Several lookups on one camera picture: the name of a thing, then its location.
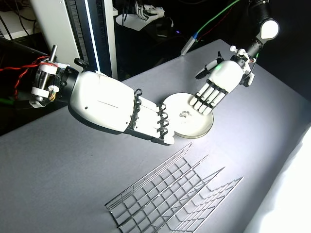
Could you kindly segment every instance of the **white cable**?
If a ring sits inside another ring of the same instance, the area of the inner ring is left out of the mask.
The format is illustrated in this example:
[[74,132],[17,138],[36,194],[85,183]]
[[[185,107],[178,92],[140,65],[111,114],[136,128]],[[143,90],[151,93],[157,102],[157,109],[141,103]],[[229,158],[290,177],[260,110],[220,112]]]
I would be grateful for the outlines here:
[[91,39],[92,39],[93,49],[94,49],[94,53],[95,53],[96,66],[97,66],[97,70],[100,72],[101,69],[100,69],[100,67],[99,67],[99,61],[98,61],[97,50],[96,50],[96,44],[95,44],[95,39],[94,39],[94,33],[93,33],[91,15],[90,15],[90,13],[89,13],[89,7],[88,7],[88,0],[84,0],[84,2],[85,2],[85,4],[86,4],[86,15],[87,15],[87,20],[88,20],[89,30],[90,30],[90,32],[91,32]]

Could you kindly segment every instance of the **plate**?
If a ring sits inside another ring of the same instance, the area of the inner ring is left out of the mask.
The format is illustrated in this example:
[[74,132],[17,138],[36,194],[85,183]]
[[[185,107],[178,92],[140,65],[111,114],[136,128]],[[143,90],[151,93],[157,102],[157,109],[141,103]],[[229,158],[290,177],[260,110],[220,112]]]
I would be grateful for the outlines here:
[[167,97],[163,102],[166,105],[164,111],[169,116],[169,123],[175,134],[180,137],[202,137],[208,133],[214,122],[212,112],[205,116],[189,105],[192,98],[192,94],[177,93]]

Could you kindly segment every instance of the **gray table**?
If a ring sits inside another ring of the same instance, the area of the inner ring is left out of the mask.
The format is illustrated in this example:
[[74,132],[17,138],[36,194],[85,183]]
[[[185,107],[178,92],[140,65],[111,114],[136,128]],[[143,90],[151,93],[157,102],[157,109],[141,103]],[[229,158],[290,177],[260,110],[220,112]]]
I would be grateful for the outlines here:
[[[194,74],[229,45],[218,40],[139,74],[125,83],[160,102],[195,93]],[[200,233],[242,232],[292,148],[311,122],[310,103],[259,66],[249,88],[239,86],[214,111],[204,137],[176,137],[162,146],[130,135],[89,128],[60,109],[0,138],[0,232],[117,232],[104,204],[193,141],[191,156],[209,153],[219,179],[245,179],[210,216]]]

